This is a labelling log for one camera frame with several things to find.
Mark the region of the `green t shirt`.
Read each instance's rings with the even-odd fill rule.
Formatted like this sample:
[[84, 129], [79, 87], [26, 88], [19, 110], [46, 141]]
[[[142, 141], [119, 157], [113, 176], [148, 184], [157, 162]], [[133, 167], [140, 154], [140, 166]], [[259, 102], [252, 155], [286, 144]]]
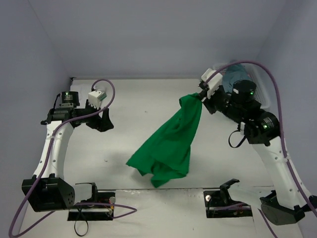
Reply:
[[179, 105], [180, 109], [126, 162], [142, 176], [151, 174], [155, 188], [189, 172], [191, 144], [200, 123], [202, 102], [198, 93], [194, 93], [181, 97]]

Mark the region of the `white t shirt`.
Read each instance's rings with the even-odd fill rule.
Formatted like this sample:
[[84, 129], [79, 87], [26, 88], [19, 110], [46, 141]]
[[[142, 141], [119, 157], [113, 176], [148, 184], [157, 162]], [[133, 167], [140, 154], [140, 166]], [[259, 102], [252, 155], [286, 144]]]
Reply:
[[[79, 84], [72, 84], [70, 87], [71, 91], [76, 91], [79, 94], [79, 100], [87, 99], [88, 93], [91, 92], [91, 84], [79, 83]], [[94, 86], [94, 90], [99, 90], [104, 93], [107, 93], [108, 89], [107, 86], [103, 83], [96, 84]]]

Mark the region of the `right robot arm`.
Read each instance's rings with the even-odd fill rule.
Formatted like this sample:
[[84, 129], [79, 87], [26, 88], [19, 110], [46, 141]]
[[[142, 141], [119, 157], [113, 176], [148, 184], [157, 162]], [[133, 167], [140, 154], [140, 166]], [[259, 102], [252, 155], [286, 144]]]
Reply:
[[238, 179], [231, 179], [219, 187], [215, 197], [223, 205], [238, 202], [254, 206], [274, 225], [295, 224], [314, 211], [317, 198], [311, 195], [291, 169], [290, 158], [282, 152], [280, 123], [277, 117], [261, 108], [255, 99], [256, 84], [248, 80], [235, 82], [231, 94], [227, 94], [220, 82], [205, 84], [198, 98], [210, 114], [220, 112], [238, 124], [236, 131], [243, 135], [260, 156], [273, 183], [273, 190], [243, 187]]

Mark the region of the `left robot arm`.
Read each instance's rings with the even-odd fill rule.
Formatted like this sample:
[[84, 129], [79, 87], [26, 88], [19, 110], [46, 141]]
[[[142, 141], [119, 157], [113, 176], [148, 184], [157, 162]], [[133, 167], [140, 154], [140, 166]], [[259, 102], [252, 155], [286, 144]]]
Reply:
[[65, 181], [66, 151], [74, 129], [82, 124], [99, 132], [114, 128], [109, 109], [101, 108], [105, 91], [91, 91], [84, 108], [79, 107], [76, 91], [64, 91], [57, 97], [61, 103], [54, 104], [46, 120], [41, 121], [47, 135], [39, 164], [31, 179], [25, 179], [21, 187], [35, 212], [68, 210], [79, 201], [88, 208], [97, 206], [99, 195], [93, 192], [91, 183], [81, 188]]

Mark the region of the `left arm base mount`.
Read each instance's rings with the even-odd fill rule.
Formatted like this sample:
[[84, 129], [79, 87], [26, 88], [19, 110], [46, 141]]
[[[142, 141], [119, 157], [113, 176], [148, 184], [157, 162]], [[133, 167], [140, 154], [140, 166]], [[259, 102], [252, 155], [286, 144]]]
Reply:
[[75, 202], [68, 221], [111, 221], [114, 217], [115, 191], [99, 190], [93, 182], [74, 185]]

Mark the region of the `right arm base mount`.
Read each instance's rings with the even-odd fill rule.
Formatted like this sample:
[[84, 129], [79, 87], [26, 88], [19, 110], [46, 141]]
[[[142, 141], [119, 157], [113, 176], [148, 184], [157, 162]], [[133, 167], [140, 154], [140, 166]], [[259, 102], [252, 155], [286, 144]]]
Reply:
[[208, 219], [253, 216], [249, 205], [241, 201], [232, 200], [229, 195], [228, 190], [230, 187], [239, 182], [238, 179], [233, 178], [223, 183], [218, 189], [203, 191], [206, 217]]

